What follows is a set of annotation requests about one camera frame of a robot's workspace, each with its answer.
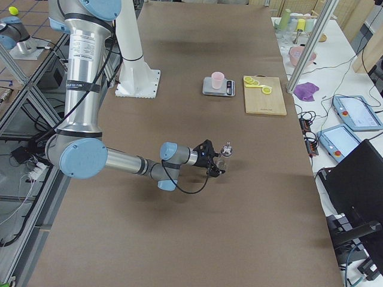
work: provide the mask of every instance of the pink container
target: pink container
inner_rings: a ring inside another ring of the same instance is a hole
[[[300,55],[302,55],[304,49],[305,48],[302,46],[291,47],[290,51],[288,52],[288,55],[290,56],[290,62],[294,67],[298,64]],[[311,65],[315,61],[316,58],[317,58],[317,54],[312,53],[311,58],[307,62],[306,66]]]
[[[214,72],[211,74],[211,86],[219,90],[222,87],[223,80],[225,79],[225,75],[221,72]]]

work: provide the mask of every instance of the blue joint cap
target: blue joint cap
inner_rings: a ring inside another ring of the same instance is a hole
[[[105,167],[107,158],[108,150],[99,139],[78,139],[65,148],[60,169],[72,178],[91,178]]]
[[[0,43],[7,50],[12,50],[17,45],[16,41],[8,36],[0,36]]]
[[[113,21],[121,13],[121,0],[79,0],[86,10],[104,21]]]
[[[64,23],[61,23],[55,19],[52,19],[51,17],[49,17],[49,24],[50,24],[50,27],[55,30],[55,31],[58,31],[58,32],[62,32],[62,33],[65,33],[65,34],[70,34],[71,31],[69,30],[69,28],[66,26],[66,24]]]
[[[166,190],[166,191],[173,191],[175,189],[175,184],[171,180],[159,181],[157,186],[161,190]]]
[[[161,146],[160,158],[163,160],[169,160],[177,151],[178,145],[173,142],[165,142]]]
[[[5,17],[5,18],[1,19],[1,21],[3,21],[5,24],[17,24],[17,23],[22,22],[20,20],[20,18],[18,18],[16,16]]]

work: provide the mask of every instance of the white table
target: white table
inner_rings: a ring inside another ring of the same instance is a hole
[[[326,66],[334,67],[338,64],[349,61],[355,56],[354,50],[351,48],[350,44],[348,43],[346,37],[344,36],[343,32],[341,31],[340,27],[338,26],[335,20],[329,21],[324,33],[327,35],[327,41],[318,43],[315,48],[315,52],[317,53],[317,58],[315,60],[316,65],[313,64],[308,66],[304,72],[313,71],[314,69]],[[282,40],[279,40],[278,43],[280,47],[285,48],[281,50],[281,55],[284,59],[286,74],[288,77],[290,77],[289,75],[293,73],[294,67],[290,63],[290,59],[288,56],[288,45],[283,43]],[[328,110],[332,104],[330,98],[335,93],[344,94],[347,96],[362,95],[367,100],[368,104],[373,106],[379,105],[379,103],[377,102],[377,100],[379,100],[381,106],[378,108],[373,108],[374,111],[383,110],[382,97],[376,88],[371,89],[373,87],[373,82],[367,74],[356,74],[351,67],[347,72],[343,83],[341,84],[342,77],[345,75],[346,71],[348,70],[350,65],[352,65],[355,59],[356,57],[354,57],[352,61],[345,63],[337,68],[320,69],[302,75],[299,84],[310,82],[318,86],[320,90],[314,93],[315,101],[313,102],[304,102],[302,100],[299,100],[294,95],[293,97],[295,103],[302,107],[303,111],[315,111],[317,115],[325,116],[326,111],[321,106],[321,101],[323,99],[329,99],[323,102],[323,106],[326,108],[326,110]],[[378,117],[381,120],[383,120],[383,113],[378,114]],[[327,119],[317,118],[316,120],[314,120],[314,123],[311,126],[311,130],[316,133],[319,132],[321,129],[327,129],[329,127],[333,127],[342,123],[343,121],[335,113],[332,107],[329,110],[329,116],[327,117]],[[363,140],[371,138],[380,132],[357,132],[356,134],[361,140]],[[371,143],[383,155],[383,135],[371,140]],[[323,167],[336,166],[336,161],[327,153],[327,151],[321,145],[318,147],[318,152],[319,156],[313,158],[312,171],[314,174],[316,174]],[[319,177],[317,178],[316,182],[318,192],[321,197],[324,213],[326,214],[326,216],[329,216],[331,214],[337,214],[330,202],[330,199]],[[352,281],[352,283],[356,282],[357,279],[361,276],[360,272],[357,270],[357,266],[359,266],[361,262],[363,261],[356,261],[348,267],[348,278]],[[358,286],[381,287],[383,286],[383,277],[379,276],[372,282],[369,282],[364,279],[364,281],[362,281]]]

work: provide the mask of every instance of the bottle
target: bottle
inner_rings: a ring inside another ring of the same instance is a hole
[[[230,158],[233,154],[233,148],[230,145],[230,142],[227,142],[224,146],[222,146],[221,152],[217,159],[217,167],[221,170],[227,171],[227,167],[229,166]]]

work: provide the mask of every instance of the purple cloth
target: purple cloth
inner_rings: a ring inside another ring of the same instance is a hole
[[[307,83],[296,86],[294,90],[294,94],[300,100],[304,100],[305,102],[313,102],[315,101],[313,94],[318,90],[319,88],[316,85],[314,85],[313,83],[307,82]]]

